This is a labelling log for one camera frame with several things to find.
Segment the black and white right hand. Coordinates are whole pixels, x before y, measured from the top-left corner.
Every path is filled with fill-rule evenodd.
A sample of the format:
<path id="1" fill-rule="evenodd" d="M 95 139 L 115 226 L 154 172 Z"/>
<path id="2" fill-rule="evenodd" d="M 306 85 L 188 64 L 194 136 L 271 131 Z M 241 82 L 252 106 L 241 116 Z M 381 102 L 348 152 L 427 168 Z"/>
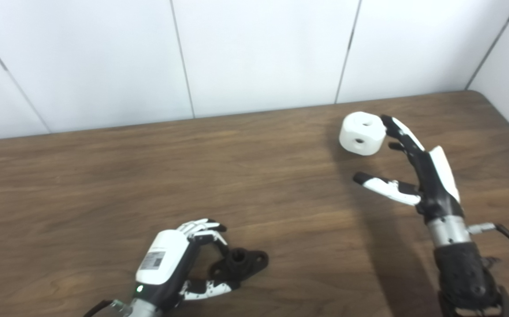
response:
<path id="1" fill-rule="evenodd" d="M 429 223 L 450 215 L 464 218 L 452 169 L 440 146 L 426 151 L 411 130 L 395 117 L 382 115 L 386 134 L 397 139 L 389 148 L 403 152 L 412 165 L 418 185 L 357 172 L 353 180 L 362 187 L 391 200 L 414 206 Z"/>

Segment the black and white left hand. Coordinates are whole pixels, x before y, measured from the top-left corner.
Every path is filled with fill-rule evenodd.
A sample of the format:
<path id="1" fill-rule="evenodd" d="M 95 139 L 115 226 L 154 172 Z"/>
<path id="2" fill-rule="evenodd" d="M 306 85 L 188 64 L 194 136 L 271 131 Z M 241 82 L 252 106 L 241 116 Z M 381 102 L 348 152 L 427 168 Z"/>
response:
<path id="1" fill-rule="evenodd" d="M 133 313 L 160 315 L 184 301 L 238 290 L 240 282 L 189 277 L 202 246 L 213 243 L 221 255 L 228 255 L 228 243 L 221 235 L 226 230 L 214 219 L 203 218 L 159 232 L 136 271 L 136 289 L 130 304 Z"/>

